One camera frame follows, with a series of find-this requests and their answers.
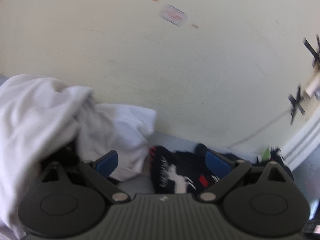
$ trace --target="wall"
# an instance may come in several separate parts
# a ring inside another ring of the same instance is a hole
[[[101,102],[159,112],[157,130],[228,146],[290,108],[306,84],[320,0],[0,0],[0,73],[91,86]],[[165,4],[185,12],[177,27]],[[290,114],[235,149],[282,145]]]

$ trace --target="black fabric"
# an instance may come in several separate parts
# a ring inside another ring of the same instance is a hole
[[[42,160],[42,170],[53,161],[57,161],[61,163],[62,166],[66,167],[76,166],[80,161],[80,158],[78,157],[78,154],[76,152],[76,141],[71,141],[45,160]]]
[[[119,180],[108,177],[107,180],[109,180],[113,185],[118,185],[120,183]]]
[[[149,150],[150,173],[158,194],[198,194],[219,179],[205,164],[205,157],[190,152],[172,153],[157,146]]]
[[[203,144],[197,145],[195,153],[172,153],[162,146],[152,147],[150,154],[150,173],[154,190],[158,194],[193,193],[197,195],[206,188],[219,181],[219,178],[210,171],[205,163],[205,154],[208,151]],[[241,158],[231,153],[223,154],[226,158],[236,161]],[[270,160],[257,163],[253,166],[266,166],[269,161],[278,162],[293,179],[290,169],[285,165],[279,148],[271,149]],[[254,184],[260,174],[250,175],[245,184]]]

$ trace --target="white molding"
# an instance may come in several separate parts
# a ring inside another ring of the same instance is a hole
[[[307,123],[283,147],[282,155],[293,171],[320,144],[320,106]]]

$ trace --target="white towel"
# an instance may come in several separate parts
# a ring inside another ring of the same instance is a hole
[[[0,86],[0,239],[25,235],[17,207],[41,160],[78,136],[81,159],[116,150],[119,165],[112,176],[132,178],[142,171],[155,118],[156,111],[143,107],[95,105],[91,88],[55,78],[8,79]]]

